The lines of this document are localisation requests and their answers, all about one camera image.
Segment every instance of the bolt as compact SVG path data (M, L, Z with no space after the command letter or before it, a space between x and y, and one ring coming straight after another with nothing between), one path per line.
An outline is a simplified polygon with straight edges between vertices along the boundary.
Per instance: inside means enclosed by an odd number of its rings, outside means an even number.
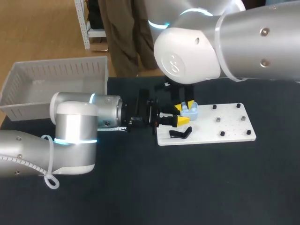
M270 32L269 28L263 28L261 30L261 36L265 37L265 36L267 36L269 34L269 32Z
M263 59L263 60L261 61L261 66L262 66L262 67L268 67L269 65L270 65L270 62L267 61L266 59Z

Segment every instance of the wooden floor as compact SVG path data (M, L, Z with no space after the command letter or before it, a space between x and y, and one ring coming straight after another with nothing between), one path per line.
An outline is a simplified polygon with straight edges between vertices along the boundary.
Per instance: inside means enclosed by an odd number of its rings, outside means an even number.
M17 61L107 55L84 49L74 0L0 0L0 87ZM109 57L109 75L115 72ZM140 76L161 75L144 71ZM5 115L0 112L0 124Z

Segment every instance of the brown pants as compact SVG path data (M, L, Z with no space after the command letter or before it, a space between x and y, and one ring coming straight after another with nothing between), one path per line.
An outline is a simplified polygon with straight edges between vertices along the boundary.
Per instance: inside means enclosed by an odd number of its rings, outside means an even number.
M98 0L112 64L117 76L138 74L138 55L156 69L153 40L143 0Z

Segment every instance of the yellow part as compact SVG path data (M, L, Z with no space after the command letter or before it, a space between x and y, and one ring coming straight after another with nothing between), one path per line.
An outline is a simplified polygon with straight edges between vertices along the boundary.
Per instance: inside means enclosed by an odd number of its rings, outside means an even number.
M189 117L182 117L182 116L177 117L177 127L180 127L188 123L189 123Z
M188 109L191 109L192 108L192 104L194 103L194 100L191 100L191 101L188 101L187 102L187 107Z
M181 106L181 104L175 105L175 107L176 107L179 111L182 111L182 106Z

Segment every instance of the perforated board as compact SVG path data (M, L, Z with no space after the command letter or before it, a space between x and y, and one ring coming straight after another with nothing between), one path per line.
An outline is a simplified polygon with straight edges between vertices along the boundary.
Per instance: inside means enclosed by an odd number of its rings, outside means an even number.
M204 143L228 143L228 142L249 142L256 139L255 131L243 104L237 108L237 103L216 105L199 105L198 118L182 127L159 126L157 128L157 142L161 146L166 145L185 145L185 144L204 144ZM171 138L170 130L185 132L188 127L192 127L193 132L187 139Z

